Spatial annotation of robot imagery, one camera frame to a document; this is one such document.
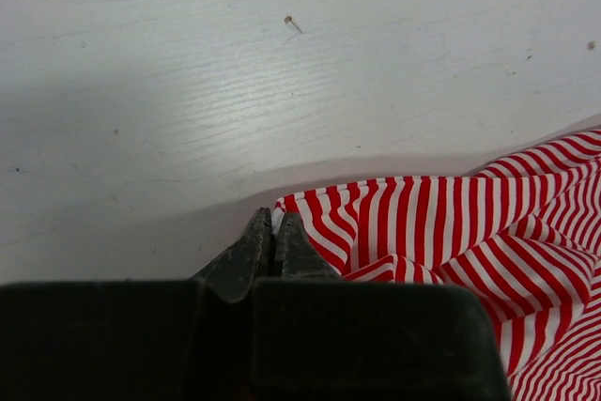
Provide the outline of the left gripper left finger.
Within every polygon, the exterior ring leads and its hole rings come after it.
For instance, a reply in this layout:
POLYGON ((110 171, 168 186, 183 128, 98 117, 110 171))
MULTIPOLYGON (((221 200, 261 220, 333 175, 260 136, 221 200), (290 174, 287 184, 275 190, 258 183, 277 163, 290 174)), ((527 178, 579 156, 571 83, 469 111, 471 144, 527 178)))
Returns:
POLYGON ((193 279, 201 281, 223 301, 237 303, 246 298, 257 277, 270 273, 271 260, 271 212, 268 208, 259 208, 240 237, 198 271, 193 279))

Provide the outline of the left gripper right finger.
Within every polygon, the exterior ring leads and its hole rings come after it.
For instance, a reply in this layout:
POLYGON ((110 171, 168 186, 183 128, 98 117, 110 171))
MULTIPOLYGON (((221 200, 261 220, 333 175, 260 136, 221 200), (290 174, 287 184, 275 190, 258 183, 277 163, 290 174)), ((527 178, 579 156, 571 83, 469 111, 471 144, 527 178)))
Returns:
POLYGON ((284 280, 341 280, 314 248, 299 213, 284 215, 276 237, 273 274, 284 280))

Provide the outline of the red striped tank top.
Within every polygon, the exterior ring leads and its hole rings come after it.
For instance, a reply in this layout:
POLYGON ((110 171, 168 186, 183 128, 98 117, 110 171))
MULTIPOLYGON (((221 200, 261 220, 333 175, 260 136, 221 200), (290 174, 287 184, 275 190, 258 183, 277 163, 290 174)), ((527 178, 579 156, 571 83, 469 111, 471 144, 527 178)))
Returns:
POLYGON ((383 177, 280 198, 348 280, 459 285, 493 325, 515 400, 600 396, 600 132, 463 177, 383 177))

